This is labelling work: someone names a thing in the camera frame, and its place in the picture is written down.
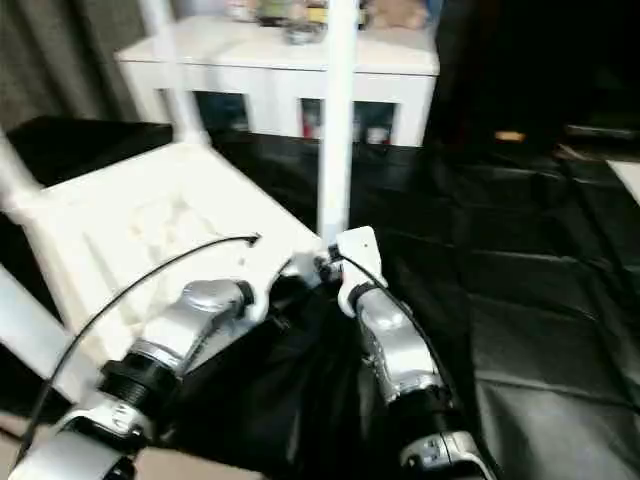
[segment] stuffed toy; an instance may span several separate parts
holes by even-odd
[[[425,26],[429,12],[424,0],[371,0],[369,14],[373,28]]]

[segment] floor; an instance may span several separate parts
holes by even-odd
[[[23,419],[6,414],[0,416],[0,424],[12,432],[22,431]],[[16,455],[16,444],[0,437],[0,475],[8,475]],[[170,480],[175,478],[216,480],[257,480],[258,473],[240,470],[219,463],[195,458],[178,452],[157,449],[145,450],[136,463],[136,480]]]

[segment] black cable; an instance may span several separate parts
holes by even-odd
[[[36,430],[37,430],[38,425],[40,423],[40,417],[42,416],[42,412],[44,410],[44,406],[46,404],[46,401],[49,398],[49,395],[51,394],[51,391],[53,390],[53,385],[54,385],[54,383],[56,381],[56,378],[58,377],[58,375],[62,371],[62,368],[64,367],[66,362],[69,360],[69,357],[71,356],[71,354],[75,350],[76,346],[80,343],[80,341],[84,338],[84,336],[93,328],[95,323],[107,311],[109,311],[116,303],[118,303],[131,290],[133,290],[134,288],[138,287],[139,285],[141,285],[142,283],[144,283],[146,280],[148,280],[149,278],[153,277],[154,275],[160,273],[162,270],[166,269],[170,265],[173,265],[174,263],[184,259],[185,257],[188,257],[189,255],[193,255],[194,253],[197,253],[197,252],[199,252],[201,250],[204,250],[205,248],[212,247],[212,246],[215,246],[215,245],[219,245],[221,243],[227,243],[227,242],[240,242],[240,241],[242,241],[242,242],[247,242],[250,245],[253,245],[259,238],[260,237],[258,235],[220,238],[220,239],[217,239],[217,240],[212,240],[212,241],[207,242],[207,243],[203,243],[202,245],[199,245],[199,246],[197,246],[195,248],[192,248],[191,250],[188,250],[188,251],[186,251],[184,253],[181,253],[180,255],[177,255],[177,256],[167,260],[163,264],[157,266],[156,268],[154,268],[150,272],[146,273],[142,277],[138,278],[135,282],[131,283],[129,286],[127,286],[126,288],[121,290],[120,293],[115,295],[104,307],[102,307],[102,309],[98,313],[96,313],[93,317],[91,317],[89,319],[89,321],[86,323],[86,325],[84,327],[82,327],[82,329],[74,337],[74,339],[71,341],[71,343],[69,344],[67,349],[60,356],[60,359],[58,360],[58,363],[56,364],[56,368],[53,370],[53,373],[51,374],[51,376],[47,379],[47,381],[42,386],[42,388],[40,390],[40,393],[38,394],[38,399],[36,400],[36,403],[35,403],[35,405],[33,407],[32,412],[31,412],[31,418],[30,418],[30,421],[29,421],[29,425],[27,427],[26,432],[22,436],[22,444],[20,445],[20,450],[18,451],[18,455],[16,456],[16,461],[15,461],[15,464],[14,464],[14,468],[15,468],[16,465],[18,465],[18,463],[20,463],[20,461],[22,461],[22,459],[24,458],[26,453],[29,451],[29,448],[31,448],[31,444],[33,443],[33,439],[35,437]]]

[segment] white shelf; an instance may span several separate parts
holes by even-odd
[[[179,59],[185,64],[324,71],[324,42],[293,46],[282,29],[238,23],[214,16],[188,17],[173,27]],[[120,61],[158,62],[154,38],[118,52]],[[357,73],[437,76],[440,64],[430,31],[402,28],[358,33]]]

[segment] wrinkled black fabric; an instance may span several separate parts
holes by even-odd
[[[317,146],[214,143],[314,227]],[[431,336],[503,478],[640,478],[640,209],[606,164],[357,147],[359,225],[376,229],[391,290]],[[271,478],[398,478],[335,291],[278,285],[274,298],[290,303],[185,384],[165,445]]]

